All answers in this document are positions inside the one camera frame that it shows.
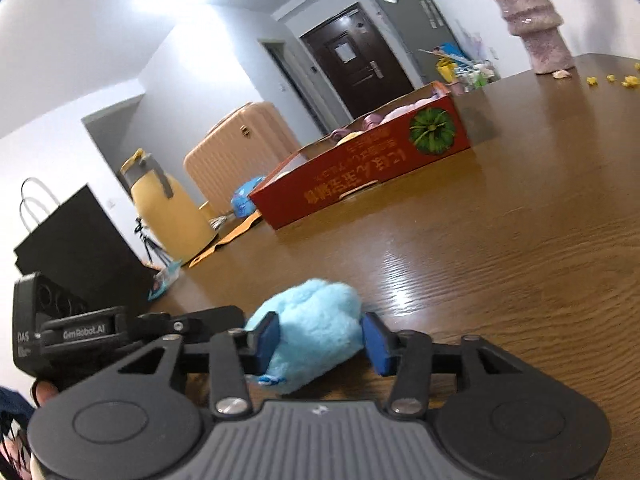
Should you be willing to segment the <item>person's hand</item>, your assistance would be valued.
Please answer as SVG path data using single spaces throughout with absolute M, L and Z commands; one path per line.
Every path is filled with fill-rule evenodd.
M 27 427 L 36 408 L 58 394 L 52 382 L 37 379 L 32 384 L 32 400 L 21 393 L 1 388 L 1 478 L 44 479 L 46 476 L 28 443 Z

